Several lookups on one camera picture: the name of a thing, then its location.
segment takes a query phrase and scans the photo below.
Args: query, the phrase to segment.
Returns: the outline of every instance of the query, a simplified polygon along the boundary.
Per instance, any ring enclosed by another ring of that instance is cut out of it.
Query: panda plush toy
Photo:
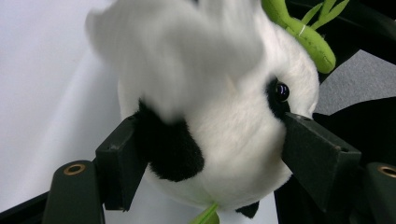
[[[182,203],[254,217],[288,181],[282,118],[312,117],[318,73],[261,1],[118,0],[86,26],[119,76],[150,183]]]

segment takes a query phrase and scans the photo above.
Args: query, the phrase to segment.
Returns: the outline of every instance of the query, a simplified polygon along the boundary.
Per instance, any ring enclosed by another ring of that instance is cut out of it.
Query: black eye patch
[[[265,93],[267,93],[268,105],[276,118],[282,119],[286,112],[290,112],[287,101],[290,90],[286,84],[274,78],[265,87]]]

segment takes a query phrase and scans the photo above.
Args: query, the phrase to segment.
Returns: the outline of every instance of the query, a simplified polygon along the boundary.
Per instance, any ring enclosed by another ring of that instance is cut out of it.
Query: gray fabric
[[[317,113],[330,115],[359,102],[396,96],[396,65],[360,50],[320,86]]]

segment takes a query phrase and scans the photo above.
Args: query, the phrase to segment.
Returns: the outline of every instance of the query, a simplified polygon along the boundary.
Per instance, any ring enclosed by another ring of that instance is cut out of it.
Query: white plush fur
[[[92,13],[93,47],[120,76],[124,118],[137,100],[165,121],[185,118],[205,158],[197,176],[178,183],[147,178],[175,199],[237,209],[259,201],[290,177],[280,158],[283,123],[265,87],[290,88],[291,112],[311,117],[316,67],[303,48],[271,23],[258,0],[119,0]]]

